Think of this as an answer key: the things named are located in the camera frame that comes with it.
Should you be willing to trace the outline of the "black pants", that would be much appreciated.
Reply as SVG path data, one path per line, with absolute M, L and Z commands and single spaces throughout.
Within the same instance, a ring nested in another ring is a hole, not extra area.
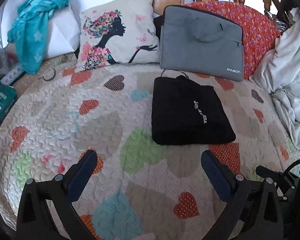
M 236 135 L 214 88 L 181 75 L 154 80 L 152 139 L 159 145 L 210 145 L 233 142 Z

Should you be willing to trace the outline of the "heart patterned quilt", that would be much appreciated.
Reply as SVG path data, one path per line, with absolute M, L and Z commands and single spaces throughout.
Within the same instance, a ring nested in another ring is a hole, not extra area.
M 202 239 L 221 214 L 200 156 L 211 150 L 249 180 L 259 165 L 283 171 L 300 158 L 271 97 L 250 81 L 188 73 L 212 86 L 236 134 L 226 145 L 160 146 L 152 140 L 157 64 L 112 65 L 79 73 L 74 54 L 46 61 L 15 88 L 0 126 L 0 214 L 15 229 L 26 181 L 51 180 L 92 148 L 98 156 L 73 206 L 97 239 Z

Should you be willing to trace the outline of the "green cardboard box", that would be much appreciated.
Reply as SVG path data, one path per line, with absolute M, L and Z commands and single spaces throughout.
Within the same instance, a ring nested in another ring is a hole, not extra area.
M 0 85 L 0 125 L 17 99 L 17 91 L 13 87 Z

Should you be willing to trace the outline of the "white crumpled blanket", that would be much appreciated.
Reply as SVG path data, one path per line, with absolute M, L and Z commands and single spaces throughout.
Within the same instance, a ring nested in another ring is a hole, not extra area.
M 271 95 L 276 112 L 300 150 L 300 9 L 293 8 L 294 24 L 275 39 L 274 49 L 268 51 L 250 77 Z

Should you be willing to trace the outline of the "pastel egg tray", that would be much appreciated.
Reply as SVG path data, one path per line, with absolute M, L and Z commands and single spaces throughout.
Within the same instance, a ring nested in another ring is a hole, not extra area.
M 23 74 L 24 70 L 21 64 L 16 64 L 1 80 L 1 84 L 3 85 L 11 85 L 21 74 Z

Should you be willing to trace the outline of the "red floral pillow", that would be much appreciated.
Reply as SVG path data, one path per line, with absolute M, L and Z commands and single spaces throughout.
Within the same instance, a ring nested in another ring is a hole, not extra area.
M 281 35 L 271 20 L 246 5 L 235 2 L 200 1 L 186 6 L 218 14 L 242 27 L 246 80 L 253 75 L 264 55 L 274 49 L 275 40 Z

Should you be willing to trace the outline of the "grey laptop bag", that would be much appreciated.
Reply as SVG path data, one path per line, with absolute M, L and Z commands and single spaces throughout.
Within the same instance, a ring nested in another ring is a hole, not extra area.
M 160 50 L 163 69 L 244 79 L 243 29 L 212 12 L 181 5 L 166 7 Z

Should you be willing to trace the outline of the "white box under towel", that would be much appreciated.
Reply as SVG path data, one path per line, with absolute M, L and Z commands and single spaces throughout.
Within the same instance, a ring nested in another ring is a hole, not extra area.
M 46 59 L 77 50 L 81 31 L 70 5 L 55 12 L 48 24 Z

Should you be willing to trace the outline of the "teal star towel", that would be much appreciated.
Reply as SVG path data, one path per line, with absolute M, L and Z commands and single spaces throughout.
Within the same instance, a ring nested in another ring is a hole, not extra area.
M 23 70 L 36 74 L 46 55 L 49 20 L 69 0 L 26 0 L 17 8 L 17 16 L 7 32 L 8 43 L 15 44 Z

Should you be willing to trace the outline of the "white printed cushion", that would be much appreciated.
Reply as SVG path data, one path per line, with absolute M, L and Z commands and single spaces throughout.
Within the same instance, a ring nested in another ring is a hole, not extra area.
M 160 61 L 153 0 L 115 0 L 80 14 L 77 71 Z

